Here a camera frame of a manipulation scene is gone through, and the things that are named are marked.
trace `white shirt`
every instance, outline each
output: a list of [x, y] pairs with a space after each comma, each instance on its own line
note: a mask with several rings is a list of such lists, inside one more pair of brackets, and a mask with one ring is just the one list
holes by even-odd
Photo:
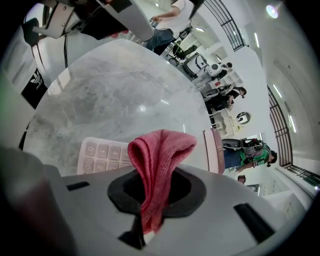
[[194, 8], [194, 4], [189, 0], [177, 0], [172, 4], [172, 6], [179, 8], [180, 13], [175, 17], [162, 18], [158, 26], [156, 26], [156, 29], [171, 29], [173, 32], [173, 37], [178, 38], [180, 31], [182, 31], [190, 23], [189, 17]]

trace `marble tabletop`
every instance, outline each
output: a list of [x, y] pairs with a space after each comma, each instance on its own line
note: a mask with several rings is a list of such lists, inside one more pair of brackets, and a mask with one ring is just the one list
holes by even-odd
[[62, 176], [75, 175], [86, 137], [129, 143], [167, 129], [196, 136], [197, 146], [183, 163], [208, 170], [203, 131], [210, 128], [200, 92], [181, 72], [148, 49], [118, 39], [88, 52], [52, 83], [23, 150]]

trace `red cloth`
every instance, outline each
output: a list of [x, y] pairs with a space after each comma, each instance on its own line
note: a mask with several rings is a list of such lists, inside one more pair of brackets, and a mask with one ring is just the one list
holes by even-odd
[[164, 129], [142, 135], [129, 143], [128, 155], [144, 186], [145, 200], [141, 206], [144, 234], [160, 228], [172, 172], [196, 144], [194, 136]]

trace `person's arm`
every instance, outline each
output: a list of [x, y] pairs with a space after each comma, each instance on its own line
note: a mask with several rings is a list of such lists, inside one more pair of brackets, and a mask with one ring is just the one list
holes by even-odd
[[247, 163], [246, 165], [240, 167], [238, 170], [236, 170], [236, 172], [237, 173], [241, 173], [243, 170], [251, 168], [251, 167], [254, 167], [254, 163], [253, 162]]
[[154, 22], [158, 22], [158, 21], [161, 21], [162, 18], [172, 18], [172, 17], [178, 16], [180, 12], [181, 10], [178, 7], [173, 6], [170, 11], [153, 16], [152, 20]]
[[229, 100], [228, 100], [228, 107], [229, 107], [229, 109], [231, 108], [232, 100], [233, 100], [234, 98], [235, 98], [235, 97], [233, 97], [233, 96], [230, 96], [230, 97], [229, 97]]

